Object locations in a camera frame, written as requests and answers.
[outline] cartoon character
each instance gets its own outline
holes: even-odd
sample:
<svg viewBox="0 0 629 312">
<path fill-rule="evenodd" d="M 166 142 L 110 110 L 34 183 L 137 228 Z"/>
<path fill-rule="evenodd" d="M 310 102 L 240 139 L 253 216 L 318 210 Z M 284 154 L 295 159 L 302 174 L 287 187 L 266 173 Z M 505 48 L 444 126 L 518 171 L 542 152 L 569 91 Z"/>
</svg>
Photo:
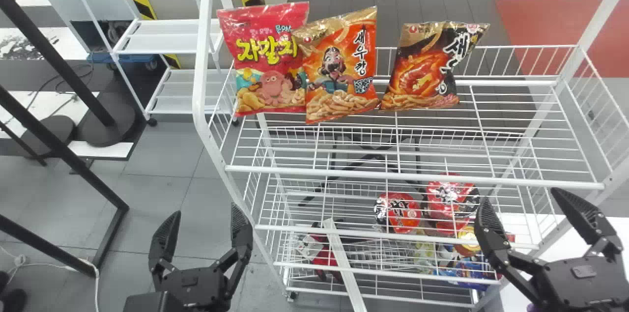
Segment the cartoon character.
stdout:
<svg viewBox="0 0 629 312">
<path fill-rule="evenodd" d="M 315 90 L 323 86 L 328 93 L 333 93 L 335 90 L 347 91 L 347 86 L 353 83 L 353 77 L 344 75 L 345 69 L 341 51 L 337 47 L 326 49 L 323 53 L 323 63 L 319 68 L 319 73 L 323 76 L 308 85 L 308 88 Z"/>
<path fill-rule="evenodd" d="M 290 102 L 294 91 L 299 88 L 298 84 L 290 73 L 282 75 L 275 70 L 270 70 L 260 76 L 260 81 L 256 83 L 259 86 L 256 94 L 264 100 L 267 106 L 277 106 L 280 103 Z"/>
</svg>

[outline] red snack bag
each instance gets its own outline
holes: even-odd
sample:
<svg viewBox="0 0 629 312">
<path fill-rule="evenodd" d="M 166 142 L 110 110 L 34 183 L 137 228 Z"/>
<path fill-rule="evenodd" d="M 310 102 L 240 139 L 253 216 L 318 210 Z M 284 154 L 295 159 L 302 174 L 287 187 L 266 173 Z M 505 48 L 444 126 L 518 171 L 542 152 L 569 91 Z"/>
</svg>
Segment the red snack bag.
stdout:
<svg viewBox="0 0 629 312">
<path fill-rule="evenodd" d="M 420 225 L 422 210 L 407 193 L 382 193 L 373 207 L 375 220 L 383 227 L 389 226 L 395 233 L 411 233 Z"/>
<path fill-rule="evenodd" d="M 452 68 L 472 51 L 487 28 L 486 23 L 452 21 L 404 24 L 380 109 L 403 111 L 458 104 Z"/>
<path fill-rule="evenodd" d="M 294 30 L 308 75 L 306 124 L 363 113 L 379 103 L 375 74 L 375 6 Z"/>
<path fill-rule="evenodd" d="M 306 73 L 292 30 L 305 23 L 309 9 L 306 1 L 216 11 L 234 57 L 237 117 L 305 110 Z"/>
<path fill-rule="evenodd" d="M 431 218 L 451 221 L 454 217 L 465 225 L 476 212 L 476 205 L 480 200 L 478 189 L 472 183 L 431 181 L 426 188 L 426 195 Z"/>
</svg>

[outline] gray tile floor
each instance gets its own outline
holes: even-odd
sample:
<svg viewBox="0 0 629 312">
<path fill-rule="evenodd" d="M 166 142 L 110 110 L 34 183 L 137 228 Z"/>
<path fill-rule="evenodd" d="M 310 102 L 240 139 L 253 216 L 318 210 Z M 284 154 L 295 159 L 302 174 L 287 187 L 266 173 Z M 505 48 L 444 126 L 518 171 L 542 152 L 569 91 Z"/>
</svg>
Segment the gray tile floor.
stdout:
<svg viewBox="0 0 629 312">
<path fill-rule="evenodd" d="M 202 151 L 191 123 L 160 122 L 146 129 L 128 162 L 96 161 L 92 166 L 131 206 L 101 272 L 102 312 L 120 312 L 127 296 L 152 289 L 147 268 L 150 238 L 173 211 L 182 211 L 173 261 L 178 267 L 210 265 L 231 247 L 230 198 Z M 59 160 L 42 168 L 23 158 L 0 157 L 0 203 L 0 214 L 81 257 L 93 256 L 114 213 L 112 205 L 82 178 L 70 175 Z M 30 262 L 60 264 L 6 234 L 0 240 L 7 251 L 25 254 Z M 262 262 L 256 247 L 232 311 L 339 311 L 349 306 L 337 296 L 307 294 L 288 303 Z M 0 252 L 0 269 L 11 267 L 13 259 Z M 93 280 L 79 273 L 23 267 L 11 286 L 28 292 L 29 312 L 93 310 Z"/>
</svg>

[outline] orange snack bag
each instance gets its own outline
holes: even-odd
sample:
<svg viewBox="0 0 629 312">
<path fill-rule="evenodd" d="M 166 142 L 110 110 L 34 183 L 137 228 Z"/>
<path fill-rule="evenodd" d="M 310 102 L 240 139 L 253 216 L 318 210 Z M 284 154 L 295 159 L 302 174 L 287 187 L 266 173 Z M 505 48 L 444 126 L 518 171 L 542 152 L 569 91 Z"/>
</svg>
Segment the orange snack bag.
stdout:
<svg viewBox="0 0 629 312">
<path fill-rule="evenodd" d="M 377 106 L 375 6 L 293 30 L 308 75 L 306 123 L 338 119 Z"/>
<path fill-rule="evenodd" d="M 489 24 L 452 21 L 402 26 L 395 65 L 380 109 L 449 108 L 458 104 L 452 68 L 485 34 Z"/>
</svg>

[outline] snack bag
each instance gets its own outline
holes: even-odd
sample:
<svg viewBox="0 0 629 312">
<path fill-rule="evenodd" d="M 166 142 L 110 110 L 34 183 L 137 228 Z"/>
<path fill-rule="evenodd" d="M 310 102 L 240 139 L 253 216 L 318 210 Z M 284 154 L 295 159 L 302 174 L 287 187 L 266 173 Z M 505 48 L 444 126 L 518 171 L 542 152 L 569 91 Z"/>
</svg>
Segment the snack bag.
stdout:
<svg viewBox="0 0 629 312">
<path fill-rule="evenodd" d="M 234 57 L 237 117 L 304 111 L 306 73 L 291 32 L 305 23 L 309 8 L 308 2 L 294 2 L 216 12 Z"/>
<path fill-rule="evenodd" d="M 375 73 L 377 8 L 322 19 L 293 30 L 308 75 L 306 123 L 369 111 L 378 104 Z"/>
<path fill-rule="evenodd" d="M 489 24 L 452 21 L 405 24 L 380 109 L 449 108 L 458 104 L 452 68 L 472 51 Z"/>
</svg>

